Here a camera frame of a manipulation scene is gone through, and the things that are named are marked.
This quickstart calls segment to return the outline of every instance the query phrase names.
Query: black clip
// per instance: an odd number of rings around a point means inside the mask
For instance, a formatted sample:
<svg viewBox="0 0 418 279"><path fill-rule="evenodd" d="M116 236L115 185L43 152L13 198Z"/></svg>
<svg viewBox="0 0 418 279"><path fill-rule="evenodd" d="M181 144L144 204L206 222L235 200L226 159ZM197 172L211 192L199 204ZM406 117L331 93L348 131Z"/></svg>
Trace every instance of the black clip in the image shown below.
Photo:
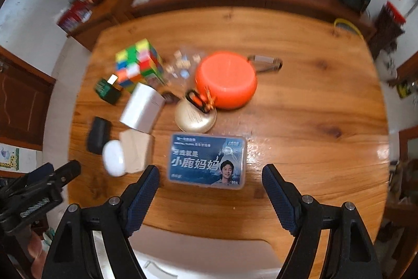
<svg viewBox="0 0 418 279"><path fill-rule="evenodd" d="M199 101L200 103L196 102L191 96L190 94L193 94ZM206 102L200 97L200 94L194 90L188 90L187 93L185 94L186 99L193 104L197 109L199 109L202 113L204 114L208 114L210 112L210 110L208 109L208 107L206 106Z"/></svg>

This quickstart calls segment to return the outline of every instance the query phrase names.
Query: white floor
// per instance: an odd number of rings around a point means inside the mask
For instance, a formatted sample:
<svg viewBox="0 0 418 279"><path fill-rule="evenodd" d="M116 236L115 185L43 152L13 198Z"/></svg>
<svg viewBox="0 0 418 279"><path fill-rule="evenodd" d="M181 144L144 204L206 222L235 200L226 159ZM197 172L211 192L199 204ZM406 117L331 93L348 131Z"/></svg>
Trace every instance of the white floor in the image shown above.
<svg viewBox="0 0 418 279"><path fill-rule="evenodd" d="M0 45L51 75L66 33L55 17L68 0L6 0L0 8Z"/></svg>
<svg viewBox="0 0 418 279"><path fill-rule="evenodd" d="M43 163L50 162L59 168L68 162L70 128L77 99L91 52L73 38L64 44L57 64L52 71L56 79L49 104L43 137ZM66 187L63 197L67 198ZM50 211L49 225L56 229L68 206L68 201Z"/></svg>

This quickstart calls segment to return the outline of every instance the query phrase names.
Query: metal screw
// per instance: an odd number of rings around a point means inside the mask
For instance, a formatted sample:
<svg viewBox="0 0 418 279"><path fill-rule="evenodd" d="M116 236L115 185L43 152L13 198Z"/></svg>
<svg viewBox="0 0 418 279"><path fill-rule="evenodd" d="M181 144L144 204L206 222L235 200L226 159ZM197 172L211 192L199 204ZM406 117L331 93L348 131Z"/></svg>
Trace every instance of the metal screw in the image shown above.
<svg viewBox="0 0 418 279"><path fill-rule="evenodd" d="M78 209L78 206L76 204L71 204L71 205L68 206L68 211L70 213L75 212L77 209Z"/></svg>
<svg viewBox="0 0 418 279"><path fill-rule="evenodd" d="M119 202L120 202L120 199L119 199L118 197L111 197L111 198L109 199L109 203L110 203L112 206L114 206L114 205L118 204Z"/></svg>
<svg viewBox="0 0 418 279"><path fill-rule="evenodd" d="M302 201L306 204L311 204L314 200L314 198L311 197L310 195L303 195L302 196Z"/></svg>
<svg viewBox="0 0 418 279"><path fill-rule="evenodd" d="M356 208L356 206L354 206L354 204L353 204L352 202L350 202L350 201L347 201L347 202L344 204L344 206L345 206L345 208L347 208L348 210L354 210L354 209Z"/></svg>

